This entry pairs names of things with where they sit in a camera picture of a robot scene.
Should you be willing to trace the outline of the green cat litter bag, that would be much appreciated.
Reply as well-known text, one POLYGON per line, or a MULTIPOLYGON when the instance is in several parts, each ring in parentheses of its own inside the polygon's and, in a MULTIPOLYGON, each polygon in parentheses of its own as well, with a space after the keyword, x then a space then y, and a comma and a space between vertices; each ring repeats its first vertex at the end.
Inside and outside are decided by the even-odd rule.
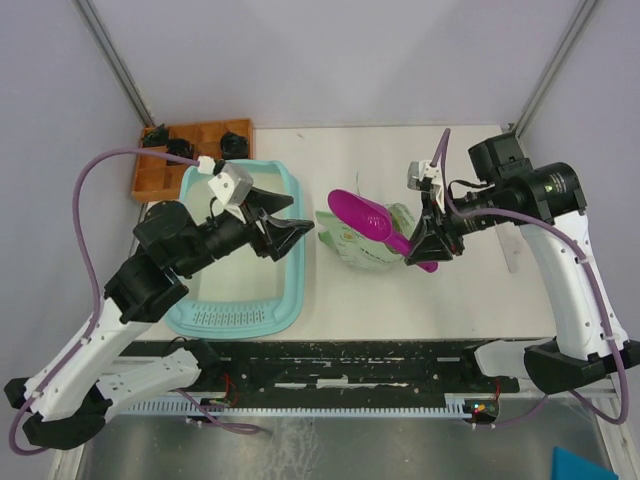
POLYGON ((361 197, 359 183, 356 191, 334 189, 327 195, 328 211, 317 210, 315 217, 321 226, 319 241, 345 264, 363 271, 383 272, 404 260, 391 245, 374 241, 343 221, 344 199, 361 197))

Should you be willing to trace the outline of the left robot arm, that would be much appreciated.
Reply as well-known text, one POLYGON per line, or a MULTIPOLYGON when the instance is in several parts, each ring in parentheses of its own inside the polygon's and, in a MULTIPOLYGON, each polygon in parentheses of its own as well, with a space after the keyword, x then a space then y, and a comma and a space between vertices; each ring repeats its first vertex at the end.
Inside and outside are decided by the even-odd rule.
POLYGON ((195 273, 244 246, 261 258, 285 257, 314 227, 311 220, 277 218, 293 202, 253 188, 237 215, 224 211, 201 224, 179 201, 153 206, 134 229, 136 252, 106 283, 97 311, 40 373, 5 385, 17 411, 11 449, 21 456, 71 450, 131 405, 169 391, 215 387, 221 360, 204 340, 183 342, 129 372, 104 370, 187 295, 183 282, 195 273))

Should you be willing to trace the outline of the magenta plastic litter scoop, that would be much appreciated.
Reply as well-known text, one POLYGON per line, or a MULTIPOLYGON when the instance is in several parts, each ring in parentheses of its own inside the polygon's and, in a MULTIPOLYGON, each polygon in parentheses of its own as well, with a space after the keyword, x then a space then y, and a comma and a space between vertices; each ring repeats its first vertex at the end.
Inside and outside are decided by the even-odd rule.
POLYGON ((345 223, 371 240, 391 245, 405 259, 409 253, 409 237, 416 226, 405 205, 381 205, 361 196, 344 199, 342 207, 345 223))

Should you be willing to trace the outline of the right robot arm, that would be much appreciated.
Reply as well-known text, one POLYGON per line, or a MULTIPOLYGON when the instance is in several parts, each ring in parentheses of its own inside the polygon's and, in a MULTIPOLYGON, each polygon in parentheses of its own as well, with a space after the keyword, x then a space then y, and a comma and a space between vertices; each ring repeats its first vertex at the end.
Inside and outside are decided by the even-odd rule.
POLYGON ((465 236, 511 222, 537 262, 556 328, 548 340, 475 347, 458 368, 463 386, 481 391, 505 376, 556 394, 638 366, 639 344, 617 320, 593 257, 576 172, 562 162, 533 167, 516 136, 501 134, 469 149, 481 183, 453 198, 443 178, 447 144, 443 137, 434 159, 408 168, 407 184, 420 192, 422 211, 406 264, 450 261, 463 253, 465 236))

